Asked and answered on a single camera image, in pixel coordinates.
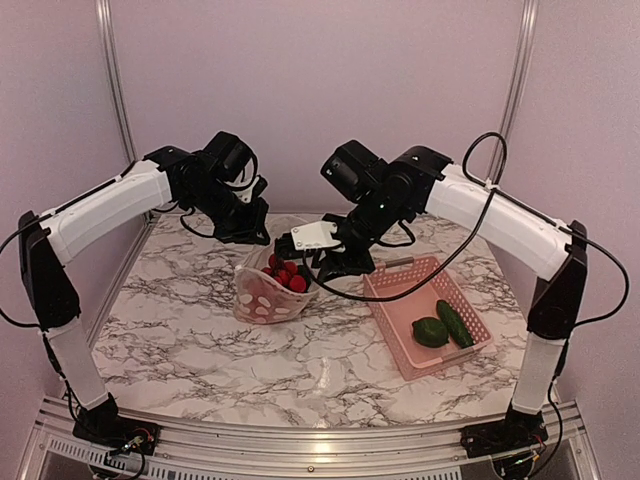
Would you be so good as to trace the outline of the bunch of red strawberries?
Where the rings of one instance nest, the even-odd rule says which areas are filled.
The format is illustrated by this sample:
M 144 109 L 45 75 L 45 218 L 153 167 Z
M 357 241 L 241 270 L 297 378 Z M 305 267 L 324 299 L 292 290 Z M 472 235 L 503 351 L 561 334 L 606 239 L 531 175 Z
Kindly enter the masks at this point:
M 261 271 L 291 292 L 306 293 L 309 289 L 308 276 L 302 267 L 292 260 L 284 260 L 276 254 L 271 254 Z

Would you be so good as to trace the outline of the clear zip top bag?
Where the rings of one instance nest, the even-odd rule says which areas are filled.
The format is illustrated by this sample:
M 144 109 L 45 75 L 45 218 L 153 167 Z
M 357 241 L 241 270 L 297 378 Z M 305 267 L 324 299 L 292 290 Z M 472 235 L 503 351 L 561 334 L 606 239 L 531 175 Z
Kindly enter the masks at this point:
M 259 325 L 297 320 L 318 295 L 319 288 L 310 281 L 307 292 L 297 293 L 263 272 L 272 253 L 272 245 L 253 247 L 236 266 L 233 314 L 237 320 Z

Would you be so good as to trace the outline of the pink plastic basket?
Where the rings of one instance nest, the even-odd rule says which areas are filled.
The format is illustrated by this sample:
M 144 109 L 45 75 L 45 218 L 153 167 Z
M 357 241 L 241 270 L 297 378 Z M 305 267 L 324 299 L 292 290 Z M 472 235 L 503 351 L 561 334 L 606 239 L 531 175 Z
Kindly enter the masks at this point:
M 416 286 L 439 266 L 434 256 L 405 257 L 381 263 L 364 277 L 369 309 L 407 381 L 460 364 L 493 340 L 446 272 L 406 297 L 385 300 Z

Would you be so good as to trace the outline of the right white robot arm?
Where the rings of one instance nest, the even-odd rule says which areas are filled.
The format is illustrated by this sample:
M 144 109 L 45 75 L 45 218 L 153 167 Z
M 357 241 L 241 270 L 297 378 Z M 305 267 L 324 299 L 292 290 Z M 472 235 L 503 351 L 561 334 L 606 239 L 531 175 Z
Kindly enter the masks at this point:
M 297 252 L 324 252 L 320 286 L 335 277 L 371 273 L 370 248 L 392 226 L 422 214 L 468 229 L 536 274 L 520 377 L 505 419 L 495 428 L 502 446 L 519 446 L 534 431 L 563 344 L 576 324 L 587 274 L 583 226 L 544 218 L 425 146 L 386 162 L 351 140 L 335 150 L 321 174 L 355 207 L 344 217 L 327 214 L 291 231 Z

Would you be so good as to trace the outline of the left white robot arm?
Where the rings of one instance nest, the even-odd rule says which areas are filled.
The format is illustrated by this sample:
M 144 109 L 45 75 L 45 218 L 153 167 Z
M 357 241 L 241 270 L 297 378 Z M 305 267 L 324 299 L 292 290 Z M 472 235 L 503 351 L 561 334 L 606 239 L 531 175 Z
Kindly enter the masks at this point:
M 19 220 L 20 270 L 32 309 L 79 404 L 91 411 L 89 431 L 106 445 L 125 438 L 126 423 L 111 398 L 81 325 L 79 295 L 65 268 L 88 246 L 135 217 L 176 204 L 213 224 L 210 238 L 225 244 L 266 245 L 267 180 L 247 166 L 257 155 L 238 136 L 221 131 L 201 150 L 164 146 L 122 174 L 40 215 Z

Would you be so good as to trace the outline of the dark green cucumber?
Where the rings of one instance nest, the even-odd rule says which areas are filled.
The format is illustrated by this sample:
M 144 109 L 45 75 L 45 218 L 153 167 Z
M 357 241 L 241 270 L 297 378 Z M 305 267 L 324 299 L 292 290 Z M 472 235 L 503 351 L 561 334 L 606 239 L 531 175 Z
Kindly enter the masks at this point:
M 436 312 L 439 319 L 446 326 L 449 336 L 461 348 L 469 348 L 474 345 L 473 337 L 467 329 L 459 313 L 445 300 L 436 302 Z

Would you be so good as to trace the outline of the front aluminium rail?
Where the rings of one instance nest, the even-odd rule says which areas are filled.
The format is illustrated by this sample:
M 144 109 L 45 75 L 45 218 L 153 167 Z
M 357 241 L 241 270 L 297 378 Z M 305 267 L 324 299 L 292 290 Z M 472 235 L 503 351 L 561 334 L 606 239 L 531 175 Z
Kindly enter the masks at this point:
M 494 479 L 511 453 L 469 458 L 465 421 L 312 429 L 212 423 L 125 410 L 158 424 L 146 479 Z M 134 456 L 77 439 L 62 399 L 42 401 L 19 467 L 20 479 L 89 479 L 96 468 L 130 476 Z

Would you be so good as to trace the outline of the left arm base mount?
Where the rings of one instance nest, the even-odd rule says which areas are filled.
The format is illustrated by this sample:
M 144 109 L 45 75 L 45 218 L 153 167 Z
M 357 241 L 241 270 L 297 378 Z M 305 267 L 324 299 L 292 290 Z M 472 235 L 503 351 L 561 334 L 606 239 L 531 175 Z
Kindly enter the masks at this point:
M 160 426 L 156 423 L 121 416 L 115 399 L 87 410 L 80 406 L 71 409 L 74 420 L 73 435 L 91 443 L 110 447 L 116 455 L 125 452 L 154 453 Z

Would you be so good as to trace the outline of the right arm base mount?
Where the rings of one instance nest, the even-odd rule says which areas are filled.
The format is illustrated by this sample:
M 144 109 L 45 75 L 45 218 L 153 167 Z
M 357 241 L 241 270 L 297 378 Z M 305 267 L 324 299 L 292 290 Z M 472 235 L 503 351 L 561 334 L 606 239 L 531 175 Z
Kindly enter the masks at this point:
M 499 420 L 467 425 L 460 433 L 460 444 L 469 458 L 542 445 L 549 438 L 541 409 L 525 413 L 512 403 Z

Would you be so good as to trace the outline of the left aluminium frame post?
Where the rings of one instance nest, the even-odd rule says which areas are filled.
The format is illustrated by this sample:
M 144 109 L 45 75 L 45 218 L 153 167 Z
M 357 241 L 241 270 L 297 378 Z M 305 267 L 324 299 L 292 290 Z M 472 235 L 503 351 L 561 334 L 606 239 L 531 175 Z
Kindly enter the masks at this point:
M 133 163 L 137 159 L 137 152 L 134 145 L 121 80 L 111 2 L 109 0 L 96 0 L 95 7 L 107 82 L 116 116 L 116 124 L 126 158 L 129 163 Z

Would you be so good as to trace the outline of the aluminium frame post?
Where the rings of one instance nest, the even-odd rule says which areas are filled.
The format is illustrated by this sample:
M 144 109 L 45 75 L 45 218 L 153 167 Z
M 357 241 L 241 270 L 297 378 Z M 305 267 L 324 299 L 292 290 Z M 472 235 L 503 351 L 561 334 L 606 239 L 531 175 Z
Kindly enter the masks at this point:
M 107 82 L 116 116 L 116 124 L 126 158 L 129 163 L 133 163 L 137 159 L 137 152 L 134 145 L 121 80 L 111 2 L 109 0 L 96 0 L 95 7 Z
M 535 41 L 539 4 L 538 0 L 523 2 L 514 64 L 500 125 L 500 132 L 506 140 L 511 136 L 524 95 Z

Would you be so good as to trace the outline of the right aluminium frame post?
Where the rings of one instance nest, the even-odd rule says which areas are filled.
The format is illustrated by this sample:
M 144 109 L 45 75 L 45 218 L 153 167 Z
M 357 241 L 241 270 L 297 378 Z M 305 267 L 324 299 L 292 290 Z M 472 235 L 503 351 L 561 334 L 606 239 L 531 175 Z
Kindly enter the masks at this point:
M 523 2 L 514 64 L 500 125 L 500 132 L 506 140 L 511 136 L 524 95 L 535 41 L 539 4 L 538 0 Z

